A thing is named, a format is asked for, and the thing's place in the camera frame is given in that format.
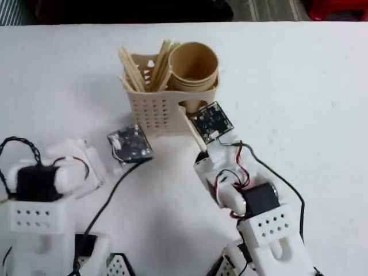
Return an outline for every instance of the white plastic bracket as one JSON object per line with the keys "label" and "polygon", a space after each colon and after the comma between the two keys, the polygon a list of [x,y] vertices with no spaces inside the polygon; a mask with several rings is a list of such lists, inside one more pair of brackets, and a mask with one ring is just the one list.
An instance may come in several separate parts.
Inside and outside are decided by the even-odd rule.
{"label": "white plastic bracket", "polygon": [[[244,220],[237,228],[244,236],[259,276],[315,275],[290,205],[283,204]],[[280,256],[273,251],[275,244],[281,247]]]}

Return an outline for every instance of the wire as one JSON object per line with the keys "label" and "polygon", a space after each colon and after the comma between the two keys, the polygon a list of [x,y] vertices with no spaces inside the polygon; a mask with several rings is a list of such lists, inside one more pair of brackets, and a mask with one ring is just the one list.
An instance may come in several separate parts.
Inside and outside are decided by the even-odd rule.
{"label": "wire", "polygon": [[247,269],[247,267],[248,267],[248,262],[246,263],[246,266],[244,266],[243,270],[239,273],[238,276],[242,276],[245,270]]}
{"label": "wire", "polygon": [[219,189],[219,177],[223,174],[224,171],[227,171],[229,173],[232,173],[237,178],[237,180],[239,181],[239,183],[235,183],[235,186],[236,187],[242,187],[242,181],[240,180],[239,176],[235,172],[233,172],[232,170],[229,170],[228,168],[222,169],[216,175],[216,178],[214,179],[214,185],[213,185],[214,192],[215,192],[215,195],[216,195],[216,201],[217,202],[219,202],[219,198],[218,198],[218,194],[217,194],[217,191]]}
{"label": "wire", "polygon": [[6,259],[7,259],[7,257],[9,256],[10,252],[12,251],[12,249],[13,249],[13,247],[11,246],[11,247],[7,250],[7,252],[6,252],[6,254],[5,254],[4,258],[2,259],[2,268],[3,268],[3,270],[4,270],[4,276],[7,276],[7,271],[6,271]]}
{"label": "wire", "polygon": [[[246,246],[246,241],[244,240],[244,236],[243,233],[241,231],[239,231],[239,234],[241,236],[241,239],[243,240],[243,244]],[[242,276],[242,274],[245,272],[245,270],[247,269],[248,266],[248,261],[246,260],[246,265],[244,266],[243,270],[239,273],[238,276]]]}
{"label": "wire", "polygon": [[[30,149],[32,150],[32,153],[33,153],[33,156],[34,156],[34,159],[35,159],[37,165],[42,166],[41,154],[40,154],[39,149],[36,148],[35,145],[31,141],[27,140],[26,138],[20,138],[20,137],[17,137],[17,136],[11,136],[11,137],[6,138],[0,144],[0,156],[1,156],[2,152],[3,152],[3,150],[4,150],[5,145],[8,142],[11,142],[11,141],[17,141],[17,142],[21,142],[23,144],[28,145],[30,147]],[[5,176],[4,176],[4,174],[2,173],[1,170],[0,170],[0,179],[1,179],[2,183],[4,184],[5,191],[6,191],[6,194],[7,194],[8,198],[10,198],[11,191],[10,191],[9,187],[7,186],[7,184],[6,184]]]}
{"label": "wire", "polygon": [[102,212],[106,209],[106,207],[109,205],[116,189],[119,187],[119,184],[124,180],[125,177],[128,176],[128,174],[130,174],[132,171],[134,171],[136,168],[138,168],[139,166],[141,166],[142,164],[144,164],[145,162],[147,162],[149,160],[145,160],[142,161],[140,163],[136,163],[134,166],[132,166],[128,171],[126,171],[122,177],[116,182],[116,184],[114,185],[114,188],[112,189],[108,199],[106,200],[106,202],[103,204],[103,206],[101,207],[101,209],[97,212],[97,214],[95,215],[95,217],[92,219],[91,223],[88,225],[87,229],[85,230],[81,241],[78,244],[78,248],[75,251],[75,255],[74,255],[74,262],[73,262],[73,272],[70,273],[68,276],[73,276],[73,275],[77,275],[80,276],[79,273],[79,267],[78,267],[78,258],[79,258],[79,254],[81,252],[81,249],[84,246],[84,243],[88,237],[89,232],[91,231],[93,225],[95,224],[95,222],[98,220],[98,218],[100,217],[100,215],[102,214]]}
{"label": "wire", "polygon": [[284,177],[282,177],[281,175],[279,175],[274,169],[272,169],[269,165],[267,165],[265,162],[263,162],[262,160],[260,160],[254,153],[254,150],[252,149],[252,147],[248,144],[239,142],[239,143],[232,143],[232,144],[223,144],[219,141],[219,143],[223,146],[226,147],[239,147],[239,146],[243,146],[246,147],[251,155],[253,156],[253,158],[260,163],[263,167],[265,167],[266,169],[268,169],[269,171],[271,171],[271,173],[273,173],[274,175],[276,175],[279,179],[281,179],[286,185],[288,185],[289,188],[292,189],[292,191],[297,195],[297,197],[299,198],[300,202],[301,202],[301,209],[300,209],[300,228],[299,228],[299,232],[300,232],[300,236],[302,241],[304,242],[304,211],[305,211],[305,202],[303,197],[301,196],[301,194],[298,192],[298,190],[291,184],[289,183]]}
{"label": "wire", "polygon": [[237,154],[236,154],[236,157],[235,157],[235,162],[236,164],[240,167],[240,169],[245,173],[246,177],[247,177],[247,180],[243,183],[243,187],[246,187],[249,185],[250,183],[250,174],[249,172],[240,164],[240,154],[241,154],[241,151],[243,149],[243,146],[241,145],[239,147],[239,150],[237,151]]}
{"label": "wire", "polygon": [[[82,159],[82,158],[79,158],[79,157],[76,157],[76,156],[72,156],[72,158],[74,160],[78,160],[80,162],[82,162],[84,165],[85,165],[85,168],[86,168],[86,175],[85,175],[85,180],[87,179],[87,177],[89,176],[90,174],[90,167],[88,166],[88,164]],[[66,156],[63,156],[63,157],[59,157],[57,159],[55,159],[53,162],[52,162],[52,165],[55,166],[55,164],[61,160],[65,160],[67,159]]]}

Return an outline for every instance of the red object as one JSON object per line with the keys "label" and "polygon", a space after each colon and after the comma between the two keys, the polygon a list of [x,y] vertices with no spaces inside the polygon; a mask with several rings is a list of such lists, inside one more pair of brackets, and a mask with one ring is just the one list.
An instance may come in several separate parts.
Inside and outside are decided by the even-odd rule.
{"label": "red object", "polygon": [[365,20],[368,11],[368,0],[313,0],[309,17],[315,21],[325,19],[329,13],[338,10],[361,10],[361,20]]}

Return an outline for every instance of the wooden chopstick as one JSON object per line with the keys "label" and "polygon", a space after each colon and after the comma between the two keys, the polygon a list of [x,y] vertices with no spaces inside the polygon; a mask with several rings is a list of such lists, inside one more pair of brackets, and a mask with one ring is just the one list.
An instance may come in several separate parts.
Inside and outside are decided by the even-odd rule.
{"label": "wooden chopstick", "polygon": [[131,65],[126,53],[122,49],[119,50],[119,58],[136,91],[145,92],[144,86],[139,82],[139,77],[133,69],[133,65]]}
{"label": "wooden chopstick", "polygon": [[155,60],[155,68],[154,68],[154,70],[152,72],[152,75],[151,75],[151,83],[150,83],[150,86],[149,86],[149,91],[153,91],[152,89],[154,88],[157,73],[160,69],[162,59],[163,59],[164,55],[167,53],[167,51],[169,50],[170,44],[171,44],[170,40],[164,40],[162,45],[161,45],[159,55],[157,56],[157,58]]}
{"label": "wooden chopstick", "polygon": [[170,56],[170,54],[172,53],[172,51],[174,49],[176,49],[176,47],[178,47],[179,45],[180,45],[179,42],[174,43],[173,45],[171,45],[169,51],[165,54],[165,56],[164,56],[164,58],[162,60],[162,65],[161,65],[161,67],[159,69],[158,76],[156,77],[156,82],[154,83],[155,84],[154,88],[156,88],[157,85],[159,86],[159,88],[161,87],[162,82],[164,81],[165,77],[167,76],[167,70],[168,70],[168,64],[167,64],[167,62],[168,62],[168,57]]}
{"label": "wooden chopstick", "polygon": [[124,88],[126,89],[126,91],[134,92],[134,89],[132,88],[132,86],[130,86],[130,84],[127,82],[126,79],[124,79],[123,76],[118,76],[118,78],[121,81],[121,83],[124,86]]}
{"label": "wooden chopstick", "polygon": [[132,55],[127,51],[126,48],[123,47],[122,50],[125,52],[126,56],[128,57],[128,60],[129,60],[129,62],[131,64],[131,66],[133,67],[133,71],[138,76],[138,81],[140,81],[140,83],[143,85],[143,87],[145,87],[145,80],[144,80],[142,74],[140,73],[139,69],[137,68],[137,65],[134,62],[134,60],[132,58]]}

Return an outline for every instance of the perforated plastic part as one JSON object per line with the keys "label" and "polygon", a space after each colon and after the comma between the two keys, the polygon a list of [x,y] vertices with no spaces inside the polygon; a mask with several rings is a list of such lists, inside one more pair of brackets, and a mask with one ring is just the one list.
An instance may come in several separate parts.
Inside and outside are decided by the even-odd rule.
{"label": "perforated plastic part", "polygon": [[130,276],[126,266],[124,258],[120,255],[115,255],[108,266],[106,274],[103,276]]}
{"label": "perforated plastic part", "polygon": [[253,237],[249,236],[248,241],[254,247],[260,247],[298,233],[292,209],[287,204],[248,219],[244,226],[246,229],[249,228],[249,231],[244,233],[245,235],[253,234]]}
{"label": "perforated plastic part", "polygon": [[229,262],[226,259],[224,259],[221,262],[220,267],[218,268],[216,276],[236,276],[236,274],[232,266],[229,264]]}
{"label": "perforated plastic part", "polygon": [[[157,55],[132,55],[138,69],[149,83],[153,67],[148,64],[155,60]],[[182,92],[182,91],[159,91],[159,92],[131,92],[127,91],[131,103],[133,115],[143,131],[150,136],[163,134],[190,133],[187,119],[179,111],[180,102],[183,101],[205,101],[211,104],[219,85],[216,81],[212,89],[204,92]]]}
{"label": "perforated plastic part", "polygon": [[9,201],[10,227],[13,232],[61,234],[69,224],[71,199],[56,202]]}

